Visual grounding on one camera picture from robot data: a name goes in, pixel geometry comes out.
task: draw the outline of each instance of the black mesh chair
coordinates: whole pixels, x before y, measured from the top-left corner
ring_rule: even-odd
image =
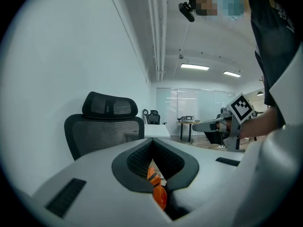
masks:
[[[160,124],[160,115],[157,110],[151,110],[151,113],[147,115],[148,124]]]
[[[83,114],[68,117],[65,137],[74,160],[92,151],[144,139],[144,122],[129,98],[90,92]]]

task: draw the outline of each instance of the table leg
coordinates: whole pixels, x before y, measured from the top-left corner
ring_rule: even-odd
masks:
[[[183,124],[181,124],[181,135],[180,135],[180,140],[182,139],[182,132],[183,132]]]
[[[189,124],[189,136],[188,136],[188,142],[190,142],[190,136],[191,136],[191,124]]]

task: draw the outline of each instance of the person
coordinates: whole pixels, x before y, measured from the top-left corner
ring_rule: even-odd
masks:
[[[223,15],[230,19],[251,20],[257,43],[255,56],[264,75],[264,103],[269,108],[261,116],[242,124],[241,139],[268,135],[282,127],[284,119],[269,90],[289,65],[301,42],[287,12],[275,0],[189,0],[189,3],[200,16],[216,16],[222,9]]]

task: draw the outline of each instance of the orange object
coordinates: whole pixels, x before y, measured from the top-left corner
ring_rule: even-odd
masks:
[[[154,167],[148,169],[147,180],[153,185],[153,198],[162,209],[165,209],[167,194],[161,185],[161,177],[155,172]]]

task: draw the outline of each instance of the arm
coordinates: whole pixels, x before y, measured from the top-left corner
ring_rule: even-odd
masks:
[[[257,137],[268,135],[278,128],[277,109],[269,107],[262,115],[245,121],[240,130],[240,137]]]

